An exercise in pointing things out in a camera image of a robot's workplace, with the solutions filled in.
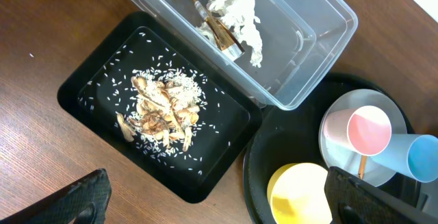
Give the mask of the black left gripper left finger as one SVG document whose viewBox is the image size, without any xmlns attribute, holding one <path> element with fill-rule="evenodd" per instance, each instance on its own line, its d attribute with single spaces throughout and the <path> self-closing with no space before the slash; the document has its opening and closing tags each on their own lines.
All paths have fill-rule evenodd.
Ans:
<svg viewBox="0 0 438 224">
<path fill-rule="evenodd" d="M 97 169 L 1 222 L 104 223 L 111 195 L 107 171 Z"/>
</svg>

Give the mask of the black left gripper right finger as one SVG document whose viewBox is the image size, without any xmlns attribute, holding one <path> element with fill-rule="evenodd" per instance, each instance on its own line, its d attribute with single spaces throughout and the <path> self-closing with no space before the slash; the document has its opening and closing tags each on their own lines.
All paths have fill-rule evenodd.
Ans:
<svg viewBox="0 0 438 224">
<path fill-rule="evenodd" d="M 437 219 L 332 166 L 324 193 L 334 224 L 436 224 Z"/>
</svg>

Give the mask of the wooden chopstick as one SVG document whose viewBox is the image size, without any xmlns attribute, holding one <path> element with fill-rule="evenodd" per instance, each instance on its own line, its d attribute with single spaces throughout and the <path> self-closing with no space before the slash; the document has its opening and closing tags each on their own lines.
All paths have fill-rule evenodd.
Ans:
<svg viewBox="0 0 438 224">
<path fill-rule="evenodd" d="M 366 168 L 366 162 L 367 162 L 367 156 L 363 155 L 361 156 L 360 164 L 359 164 L 359 170 L 358 170 L 358 178 L 363 179 L 365 175 L 365 168 Z"/>
</svg>

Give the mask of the yellow bowl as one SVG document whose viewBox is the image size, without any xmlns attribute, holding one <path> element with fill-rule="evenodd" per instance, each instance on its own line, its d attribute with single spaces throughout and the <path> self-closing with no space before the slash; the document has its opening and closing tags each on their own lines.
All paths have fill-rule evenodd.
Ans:
<svg viewBox="0 0 438 224">
<path fill-rule="evenodd" d="M 278 224 L 329 224 L 333 220 L 324 185 L 328 171 L 313 163 L 291 163 L 277 169 L 267 199 Z"/>
</svg>

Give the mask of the pink plastic cup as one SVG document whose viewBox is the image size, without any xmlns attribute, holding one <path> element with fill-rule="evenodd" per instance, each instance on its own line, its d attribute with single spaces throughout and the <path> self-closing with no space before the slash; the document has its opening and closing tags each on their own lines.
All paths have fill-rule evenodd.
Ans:
<svg viewBox="0 0 438 224">
<path fill-rule="evenodd" d="M 373 105 L 328 114 L 322 126 L 331 143 L 361 155 L 378 155 L 386 149 L 392 126 L 386 113 Z"/>
</svg>

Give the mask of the blue plastic cup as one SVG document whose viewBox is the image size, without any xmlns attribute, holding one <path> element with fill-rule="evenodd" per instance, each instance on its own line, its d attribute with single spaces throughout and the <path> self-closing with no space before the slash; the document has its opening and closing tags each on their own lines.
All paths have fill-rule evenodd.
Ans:
<svg viewBox="0 0 438 224">
<path fill-rule="evenodd" d="M 437 179 L 437 137 L 393 134 L 385 150 L 371 159 L 421 183 Z"/>
</svg>

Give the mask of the food scraps with rice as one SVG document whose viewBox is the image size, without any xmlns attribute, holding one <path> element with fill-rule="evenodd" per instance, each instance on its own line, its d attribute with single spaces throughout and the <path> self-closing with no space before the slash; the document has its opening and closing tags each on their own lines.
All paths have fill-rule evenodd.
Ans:
<svg viewBox="0 0 438 224">
<path fill-rule="evenodd" d="M 78 104 L 154 163 L 200 179 L 217 164 L 239 105 L 147 27 L 137 28 L 77 95 Z"/>
</svg>

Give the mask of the gold foil wrapper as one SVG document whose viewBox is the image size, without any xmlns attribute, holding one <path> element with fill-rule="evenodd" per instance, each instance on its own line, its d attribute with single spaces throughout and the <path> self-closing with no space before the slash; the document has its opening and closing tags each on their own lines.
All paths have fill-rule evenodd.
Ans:
<svg viewBox="0 0 438 224">
<path fill-rule="evenodd" d="M 242 56 L 244 50 L 231 32 L 217 18 L 213 17 L 199 0 L 192 1 L 197 12 L 210 28 L 217 48 L 233 61 Z"/>
</svg>

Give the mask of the white tissue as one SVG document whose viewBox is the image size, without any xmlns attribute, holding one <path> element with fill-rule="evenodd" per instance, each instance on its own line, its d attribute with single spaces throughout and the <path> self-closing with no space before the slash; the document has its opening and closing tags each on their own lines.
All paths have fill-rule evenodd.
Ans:
<svg viewBox="0 0 438 224">
<path fill-rule="evenodd" d="M 241 46 L 245 42 L 251 47 L 250 63 L 259 68 L 263 60 L 263 42 L 256 28 L 260 19 L 255 15 L 255 0 L 208 0 L 204 7 L 231 32 Z M 216 46 L 205 21 L 196 29 Z"/>
</svg>

